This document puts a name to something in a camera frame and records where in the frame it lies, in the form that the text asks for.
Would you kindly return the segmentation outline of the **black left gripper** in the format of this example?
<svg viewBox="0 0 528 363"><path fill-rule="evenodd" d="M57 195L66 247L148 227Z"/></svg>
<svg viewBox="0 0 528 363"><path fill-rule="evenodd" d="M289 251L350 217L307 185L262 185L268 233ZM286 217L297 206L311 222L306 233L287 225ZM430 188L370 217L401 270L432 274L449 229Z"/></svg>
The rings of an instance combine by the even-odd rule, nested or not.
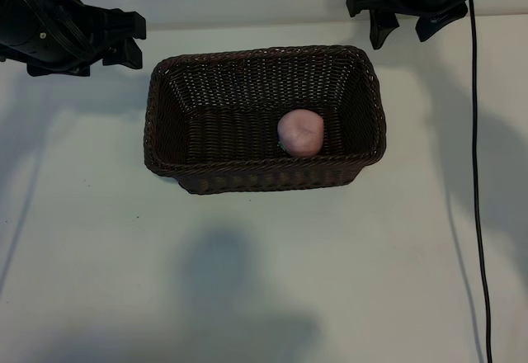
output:
<svg viewBox="0 0 528 363"><path fill-rule="evenodd" d="M32 77L89 77L96 62L141 69L137 42L145 37L146 20L137 12L81 0L1 0L1 60L25 64Z"/></svg>

